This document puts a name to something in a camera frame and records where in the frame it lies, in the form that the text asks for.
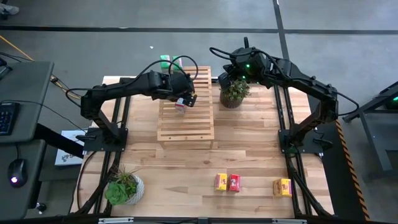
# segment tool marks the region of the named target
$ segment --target black keyboard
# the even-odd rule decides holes
[[[18,109],[19,103],[2,103],[0,105],[0,136],[11,135]]]

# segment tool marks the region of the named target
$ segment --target wooden crate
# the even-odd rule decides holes
[[[191,77],[196,74],[195,67],[184,67]],[[193,81],[198,95],[193,108],[186,107],[185,114],[179,114],[173,102],[161,100],[157,140],[165,148],[165,142],[206,141],[210,149],[214,141],[213,97],[211,95],[210,67],[199,67],[197,78]]]

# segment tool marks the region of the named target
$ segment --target concrete floor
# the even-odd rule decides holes
[[[227,62],[210,54],[208,48],[213,46],[232,51],[243,45],[244,36],[249,37],[251,45],[271,55],[282,56],[278,34],[254,33],[254,29],[278,28],[272,0],[10,0],[9,3],[19,6],[21,12],[8,21],[1,21],[3,24],[231,28],[252,32],[156,32],[156,29],[130,33],[1,31],[1,35],[35,60],[55,62],[54,75],[71,88],[98,85],[105,75],[137,74],[162,54],[189,55],[199,65],[210,65],[213,76],[217,76],[221,73],[221,66]],[[285,29],[398,29],[395,22],[398,19],[398,1],[394,0],[279,0],[279,6]],[[291,61],[303,73],[316,75],[324,83],[332,83],[361,105],[397,81],[398,35],[287,34],[285,38]],[[19,55],[4,42],[0,42],[0,49]],[[353,109],[350,102],[339,100],[340,113]],[[45,104],[82,127],[90,123],[80,117],[78,108],[53,85]],[[40,121],[56,131],[73,129],[72,125],[45,110]],[[362,175],[377,170],[376,161],[360,121],[341,123],[371,219],[396,222],[398,181],[364,183],[361,180]],[[75,181],[46,183],[40,193],[40,201],[49,206],[46,215],[68,212]]]

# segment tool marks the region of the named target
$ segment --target potted plant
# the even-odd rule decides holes
[[[112,205],[134,205],[144,195],[144,183],[133,172],[126,172],[125,167],[111,178],[105,198]]]
[[[235,80],[228,89],[221,91],[220,102],[226,108],[237,108],[242,104],[243,98],[250,94],[249,89],[246,81]]]

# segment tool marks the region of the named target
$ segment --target wooden table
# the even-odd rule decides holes
[[[103,83],[116,83],[119,78],[105,77]],[[310,114],[307,96],[293,88],[289,91],[295,121],[301,122]],[[195,143],[190,147],[176,144],[163,149],[157,142],[159,101],[141,95],[131,98],[127,123],[129,136],[121,165],[127,170],[140,169],[135,174],[144,181],[145,194],[137,205],[114,206],[112,216],[294,216],[291,198],[275,198],[272,194],[272,181],[287,177],[285,158],[280,153],[277,138],[279,120],[274,90],[251,85],[251,96],[233,110],[220,105],[219,93],[219,87],[214,85],[215,142],[212,150]],[[283,92],[280,93],[284,103]],[[102,107],[109,119],[113,108],[114,100],[105,102]],[[80,186],[81,204],[98,185],[103,156],[104,153],[98,152],[84,171]],[[333,213],[321,160],[313,154],[303,154],[302,158],[308,188],[323,207]],[[239,193],[214,191],[215,175],[221,172],[242,176]],[[304,211],[301,191],[298,199]],[[76,194],[71,212],[75,210]]]

